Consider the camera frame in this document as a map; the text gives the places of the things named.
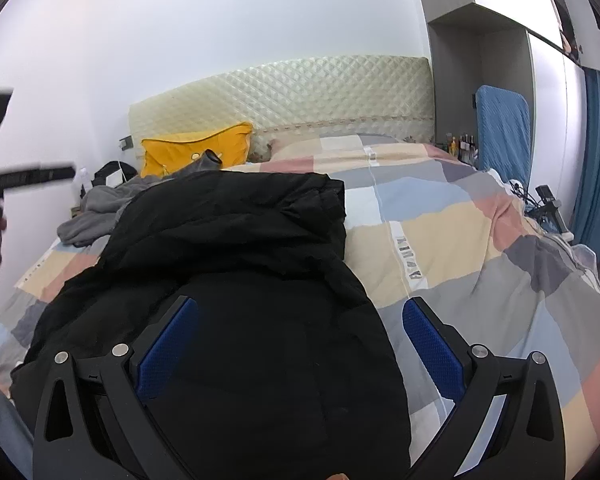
pillow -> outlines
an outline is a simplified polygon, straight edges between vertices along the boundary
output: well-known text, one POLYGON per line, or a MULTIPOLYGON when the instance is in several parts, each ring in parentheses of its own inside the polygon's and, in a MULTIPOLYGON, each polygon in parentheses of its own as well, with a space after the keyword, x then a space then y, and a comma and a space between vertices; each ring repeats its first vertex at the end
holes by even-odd
POLYGON ((252 129, 250 123, 239 123, 219 131, 169 134, 143 139, 144 167, 140 175, 168 175, 202 156, 205 150, 213 150, 222 160, 223 168, 244 164, 252 129))
POLYGON ((316 134, 287 134, 271 141, 271 160, 320 155, 333 150, 359 150, 375 144, 395 144, 400 140, 379 134, 319 137, 316 134))

curtain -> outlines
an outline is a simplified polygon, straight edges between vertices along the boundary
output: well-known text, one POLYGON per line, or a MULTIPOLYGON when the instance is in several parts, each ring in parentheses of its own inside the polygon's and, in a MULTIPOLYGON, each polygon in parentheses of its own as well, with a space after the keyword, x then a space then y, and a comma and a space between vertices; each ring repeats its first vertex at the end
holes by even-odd
POLYGON ((587 141, 582 179, 571 231, 578 243, 589 246, 600 264, 600 72, 584 69, 587 84, 587 141))

black jacket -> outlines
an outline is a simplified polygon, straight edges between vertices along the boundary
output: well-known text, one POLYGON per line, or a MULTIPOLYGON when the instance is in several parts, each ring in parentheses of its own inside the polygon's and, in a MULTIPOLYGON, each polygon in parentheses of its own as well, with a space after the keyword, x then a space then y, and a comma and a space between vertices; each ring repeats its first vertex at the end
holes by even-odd
POLYGON ((343 220, 343 183, 318 174, 205 172, 145 191, 40 318, 13 373, 24 420, 57 352, 132 342, 185 294, 197 335, 147 407, 199 478, 403 478, 402 375, 344 264, 343 220))

headboard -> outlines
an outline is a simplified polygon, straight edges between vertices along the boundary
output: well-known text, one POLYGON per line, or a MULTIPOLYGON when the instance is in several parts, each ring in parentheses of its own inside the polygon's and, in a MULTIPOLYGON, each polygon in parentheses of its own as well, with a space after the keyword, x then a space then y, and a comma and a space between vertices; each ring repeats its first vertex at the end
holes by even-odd
POLYGON ((384 133, 413 142, 434 137, 429 61, 405 56, 334 56, 277 61, 174 88, 129 108, 141 139, 253 124, 250 155, 277 132, 384 133))

patchwork blanket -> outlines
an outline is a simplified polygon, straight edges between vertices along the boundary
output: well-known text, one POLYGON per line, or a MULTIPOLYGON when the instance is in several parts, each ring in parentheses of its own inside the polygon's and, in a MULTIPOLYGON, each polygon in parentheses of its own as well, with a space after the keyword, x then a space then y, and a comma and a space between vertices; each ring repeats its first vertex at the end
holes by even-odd
MULTIPOLYGON (((231 171, 328 173, 346 185, 346 263, 379 311, 408 394, 412 463, 450 413, 402 328, 422 296, 469 344, 496 355, 547 355, 558 389, 567 478, 600 442, 600 284, 573 251, 523 216, 487 173, 424 144, 377 144, 285 156, 231 171)), ((54 246, 0 310, 0 387, 22 359, 46 303, 92 265, 104 242, 54 246)), ((492 405, 462 470, 480 459, 503 399, 492 405)))

